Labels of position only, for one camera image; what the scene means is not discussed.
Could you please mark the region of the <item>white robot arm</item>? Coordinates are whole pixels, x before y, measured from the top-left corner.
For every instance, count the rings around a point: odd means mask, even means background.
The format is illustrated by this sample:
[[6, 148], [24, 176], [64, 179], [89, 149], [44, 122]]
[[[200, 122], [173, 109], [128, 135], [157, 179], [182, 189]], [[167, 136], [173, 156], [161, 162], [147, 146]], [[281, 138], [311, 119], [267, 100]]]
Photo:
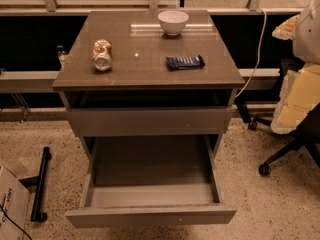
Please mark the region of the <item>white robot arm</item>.
[[272, 36], [291, 40], [294, 56], [304, 62], [297, 72], [289, 69], [285, 74], [271, 122], [273, 132], [288, 134], [320, 103], [320, 0], [311, 0]]

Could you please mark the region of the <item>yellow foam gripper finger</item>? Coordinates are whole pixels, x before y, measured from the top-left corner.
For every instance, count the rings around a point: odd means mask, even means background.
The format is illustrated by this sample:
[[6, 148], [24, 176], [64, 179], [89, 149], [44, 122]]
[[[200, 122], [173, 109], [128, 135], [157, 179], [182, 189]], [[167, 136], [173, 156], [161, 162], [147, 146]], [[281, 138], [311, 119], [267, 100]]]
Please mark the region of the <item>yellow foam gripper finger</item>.
[[272, 131], [277, 134], [292, 132], [319, 103], [320, 66], [306, 64], [297, 72], [289, 70], [271, 121]]
[[280, 40], [292, 40], [299, 15], [294, 15], [277, 26], [272, 32], [272, 36]]

